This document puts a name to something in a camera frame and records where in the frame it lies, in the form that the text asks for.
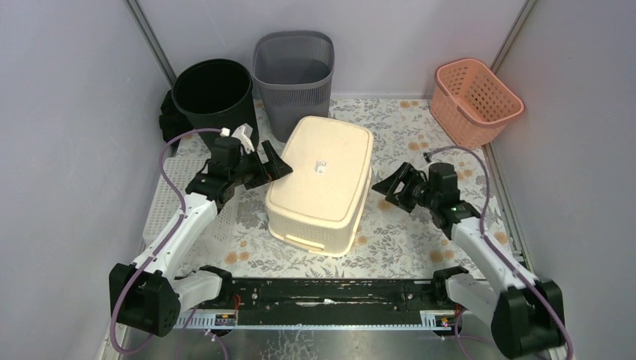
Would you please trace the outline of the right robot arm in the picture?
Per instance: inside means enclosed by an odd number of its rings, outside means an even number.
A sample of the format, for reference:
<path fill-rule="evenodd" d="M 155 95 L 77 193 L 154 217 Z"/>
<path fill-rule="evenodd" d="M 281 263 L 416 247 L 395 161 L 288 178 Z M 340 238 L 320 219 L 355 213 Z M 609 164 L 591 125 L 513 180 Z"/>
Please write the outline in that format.
<path fill-rule="evenodd" d="M 552 280 L 541 281 L 513 257 L 490 246 L 482 235 L 482 216 L 461 199 L 458 175 L 450 163 L 429 163 L 417 170 L 403 163 L 373 191 L 411 212 L 426 208 L 433 224 L 467 254 L 488 283 L 479 283 L 460 266 L 435 271 L 430 299 L 448 309 L 453 304 L 489 325 L 494 343 L 509 359 L 565 344 L 557 325 L 564 320 L 563 294 Z"/>

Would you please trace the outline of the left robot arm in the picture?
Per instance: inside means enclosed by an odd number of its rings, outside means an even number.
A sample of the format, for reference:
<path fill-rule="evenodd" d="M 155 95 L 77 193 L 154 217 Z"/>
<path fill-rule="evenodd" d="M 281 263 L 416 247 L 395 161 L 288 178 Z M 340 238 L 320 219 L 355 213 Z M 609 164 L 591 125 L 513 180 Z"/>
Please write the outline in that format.
<path fill-rule="evenodd" d="M 232 301 L 228 271 L 204 265 L 184 277 L 176 272 L 237 188 L 258 188 L 292 173 L 269 141 L 261 146 L 266 162 L 234 136 L 214 140 L 210 158 L 177 193 L 179 206 L 160 235 L 131 264 L 117 263 L 109 273 L 112 323 L 163 337 L 182 311 L 203 302 L 224 308 Z"/>

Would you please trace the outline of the floral patterned table mat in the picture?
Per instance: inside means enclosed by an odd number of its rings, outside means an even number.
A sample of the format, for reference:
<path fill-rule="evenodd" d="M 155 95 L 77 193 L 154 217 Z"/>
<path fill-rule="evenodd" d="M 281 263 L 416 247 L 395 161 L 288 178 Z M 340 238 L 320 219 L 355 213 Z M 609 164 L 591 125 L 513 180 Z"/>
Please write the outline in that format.
<path fill-rule="evenodd" d="M 334 99 L 329 115 L 373 133 L 375 182 L 404 162 L 423 168 L 423 153 L 436 150 L 437 160 L 456 169 L 462 198 L 476 208 L 487 206 L 490 237 L 502 251 L 510 251 L 511 239 L 496 195 L 485 189 L 485 175 L 479 166 L 484 154 L 453 149 L 426 100 Z M 433 225 L 424 208 L 408 213 L 370 191 L 349 252 L 341 257 L 322 256 L 287 244 L 269 232 L 266 191 L 262 186 L 245 190 L 239 197 L 233 240 L 219 267 L 237 278 L 425 279 L 449 266 L 463 266 L 474 277 L 481 277 L 470 258 Z"/>

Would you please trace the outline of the grey ribbed waste bin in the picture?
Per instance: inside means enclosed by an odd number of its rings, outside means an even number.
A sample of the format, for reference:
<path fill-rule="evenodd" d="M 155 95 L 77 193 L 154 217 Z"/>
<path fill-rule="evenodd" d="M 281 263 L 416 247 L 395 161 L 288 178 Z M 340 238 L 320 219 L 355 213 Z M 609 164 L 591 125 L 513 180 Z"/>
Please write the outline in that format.
<path fill-rule="evenodd" d="M 278 31 L 262 37 L 252 74 L 274 138 L 285 143 L 305 116 L 326 117 L 335 69 L 335 46 L 322 32 Z"/>

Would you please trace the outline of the cream plastic laundry basket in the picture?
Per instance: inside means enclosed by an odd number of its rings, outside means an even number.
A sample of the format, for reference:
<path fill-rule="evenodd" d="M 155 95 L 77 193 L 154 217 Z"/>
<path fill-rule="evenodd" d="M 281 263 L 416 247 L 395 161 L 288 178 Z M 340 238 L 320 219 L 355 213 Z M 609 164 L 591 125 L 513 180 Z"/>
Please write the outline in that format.
<path fill-rule="evenodd" d="M 352 247 L 371 186 L 374 135 L 365 127 L 302 118 L 283 150 L 292 173 L 265 195 L 268 230 L 313 254 L 342 257 Z"/>

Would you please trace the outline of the aluminium frame rail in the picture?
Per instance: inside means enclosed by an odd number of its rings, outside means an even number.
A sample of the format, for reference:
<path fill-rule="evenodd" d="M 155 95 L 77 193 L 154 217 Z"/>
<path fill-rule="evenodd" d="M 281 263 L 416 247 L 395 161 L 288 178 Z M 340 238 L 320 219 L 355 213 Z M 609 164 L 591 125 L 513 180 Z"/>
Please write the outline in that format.
<path fill-rule="evenodd" d="M 453 301 L 439 279 L 224 279 L 216 298 L 197 300 L 210 319 L 188 319 L 185 297 L 162 278 L 133 286 L 117 322 L 163 337 L 176 326 L 213 329 L 399 329 L 453 326 Z"/>

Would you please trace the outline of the pink perforated plastic basket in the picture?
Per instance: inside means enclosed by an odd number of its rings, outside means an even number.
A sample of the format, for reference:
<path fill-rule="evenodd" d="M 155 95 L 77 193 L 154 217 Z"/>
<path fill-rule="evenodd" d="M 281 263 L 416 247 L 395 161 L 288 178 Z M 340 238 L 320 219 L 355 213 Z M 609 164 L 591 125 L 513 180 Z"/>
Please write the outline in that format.
<path fill-rule="evenodd" d="M 458 146 L 484 146 L 524 114 L 523 101 L 478 59 L 443 64 L 434 80 L 431 114 Z"/>

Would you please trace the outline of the black cloth in corner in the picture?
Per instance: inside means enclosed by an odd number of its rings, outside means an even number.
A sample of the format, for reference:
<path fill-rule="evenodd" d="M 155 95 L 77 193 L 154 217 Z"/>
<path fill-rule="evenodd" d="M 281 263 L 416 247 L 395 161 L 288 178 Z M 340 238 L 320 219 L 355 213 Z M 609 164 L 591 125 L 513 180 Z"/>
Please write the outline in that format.
<path fill-rule="evenodd" d="M 163 102 L 160 105 L 158 121 L 163 140 L 166 143 L 175 137 L 194 129 L 186 116 L 177 109 L 177 106 L 173 101 L 171 90 L 166 93 Z"/>

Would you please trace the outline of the black round waste bin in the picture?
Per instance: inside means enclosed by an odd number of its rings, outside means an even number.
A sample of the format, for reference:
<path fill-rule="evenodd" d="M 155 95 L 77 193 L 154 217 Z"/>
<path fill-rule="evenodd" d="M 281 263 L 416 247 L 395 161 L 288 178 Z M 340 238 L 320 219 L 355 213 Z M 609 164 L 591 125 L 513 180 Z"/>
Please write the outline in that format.
<path fill-rule="evenodd" d="M 193 128 L 229 128 L 247 124 L 250 140 L 260 142 L 250 71 L 237 61 L 215 58 L 184 70 L 172 87 L 172 101 Z"/>

